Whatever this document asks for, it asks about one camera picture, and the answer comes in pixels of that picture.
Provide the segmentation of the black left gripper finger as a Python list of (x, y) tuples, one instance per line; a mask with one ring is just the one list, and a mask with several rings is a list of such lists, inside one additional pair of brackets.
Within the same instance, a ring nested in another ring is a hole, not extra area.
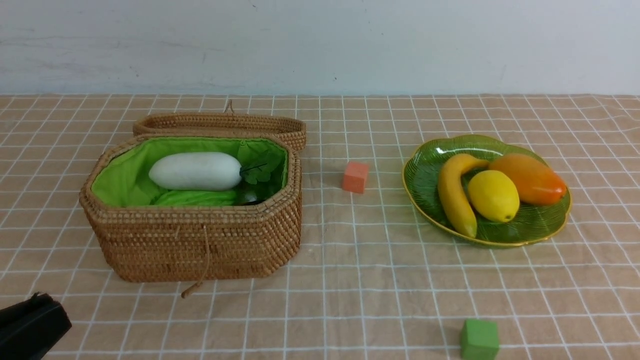
[(0, 358), (41, 360), (72, 326), (59, 301), (35, 292), (0, 311)]

